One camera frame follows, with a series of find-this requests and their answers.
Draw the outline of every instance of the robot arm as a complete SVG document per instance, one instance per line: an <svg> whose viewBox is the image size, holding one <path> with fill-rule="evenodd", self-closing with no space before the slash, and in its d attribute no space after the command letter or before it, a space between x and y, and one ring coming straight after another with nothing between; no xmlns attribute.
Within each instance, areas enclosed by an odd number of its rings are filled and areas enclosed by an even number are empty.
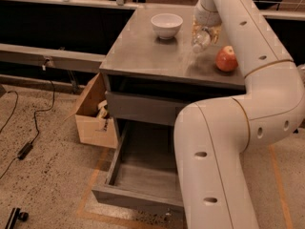
<svg viewBox="0 0 305 229"><path fill-rule="evenodd" d="M179 114L174 148L182 197L190 229L255 229L239 154L274 143L299 126L305 116L304 85L252 0L199 0L194 15L214 26L220 22L217 12L247 93L202 100Z"/></svg>

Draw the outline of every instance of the open cardboard box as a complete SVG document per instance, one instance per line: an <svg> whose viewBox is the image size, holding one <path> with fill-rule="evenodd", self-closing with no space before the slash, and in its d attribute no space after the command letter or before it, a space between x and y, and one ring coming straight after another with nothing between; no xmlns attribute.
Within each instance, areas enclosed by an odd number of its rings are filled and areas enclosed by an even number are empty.
<svg viewBox="0 0 305 229"><path fill-rule="evenodd" d="M102 74L97 74L76 100L68 117L75 115L80 142L116 148L117 135L113 119L97 118L97 105L106 99Z"/></svg>

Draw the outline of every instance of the black cable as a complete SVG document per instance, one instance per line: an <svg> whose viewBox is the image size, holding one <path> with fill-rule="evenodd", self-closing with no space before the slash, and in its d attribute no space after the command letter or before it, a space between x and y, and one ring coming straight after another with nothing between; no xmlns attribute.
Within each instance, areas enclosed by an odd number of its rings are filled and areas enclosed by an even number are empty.
<svg viewBox="0 0 305 229"><path fill-rule="evenodd" d="M7 167L7 169L5 170L5 172L0 176L0 179L2 179L2 177L6 174L6 172L9 170L10 166L12 165L12 163L17 159L17 157L15 157L9 164L9 166Z"/></svg>
<svg viewBox="0 0 305 229"><path fill-rule="evenodd" d="M54 87L54 84L53 84L51 81L50 81L50 83L51 83L51 85L52 85L52 87L53 87L52 103L51 103L51 106L50 106L48 109L46 109L46 110L37 110L37 111L34 112L34 121L35 121L35 127L36 127L36 131L37 131L37 135L36 135L36 137L31 141L30 144L32 144L32 143L35 141L35 139L38 138L38 136L39 136L39 134L40 134L39 129L38 129L38 124L37 124L36 113L38 113L38 112L47 112L47 111L50 111L50 110L53 108L53 106L54 106L54 102L55 102L55 87Z"/></svg>
<svg viewBox="0 0 305 229"><path fill-rule="evenodd" d="M16 100L15 100L15 106L13 107L13 109L12 109L12 112L11 112L11 114L10 114L10 117L7 119L7 122L3 125L3 127L1 127L1 129L0 129L0 134L2 133L2 130L6 127L6 125L9 123L9 121L10 121L10 119L11 119L11 117L12 117L12 115L13 115L13 113L15 112L15 109L16 109L16 107L17 107L17 102L18 102L18 98L19 98L19 96L18 96L18 92L17 91L8 91L8 94L9 93L16 93Z"/></svg>

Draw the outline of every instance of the red apple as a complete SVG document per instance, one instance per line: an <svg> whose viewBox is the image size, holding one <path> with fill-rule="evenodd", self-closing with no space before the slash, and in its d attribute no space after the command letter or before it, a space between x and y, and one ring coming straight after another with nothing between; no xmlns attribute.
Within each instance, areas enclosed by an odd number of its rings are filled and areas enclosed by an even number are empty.
<svg viewBox="0 0 305 229"><path fill-rule="evenodd" d="M216 66L222 72L231 72L238 66L232 46L223 47L216 56Z"/></svg>

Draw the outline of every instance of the white bowl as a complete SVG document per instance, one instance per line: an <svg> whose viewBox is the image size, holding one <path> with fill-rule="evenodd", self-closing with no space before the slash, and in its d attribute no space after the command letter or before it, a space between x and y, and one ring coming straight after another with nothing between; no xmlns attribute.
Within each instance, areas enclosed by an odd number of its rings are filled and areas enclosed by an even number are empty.
<svg viewBox="0 0 305 229"><path fill-rule="evenodd" d="M152 18L152 29L161 39L171 39L177 35L183 19L172 13L159 13Z"/></svg>

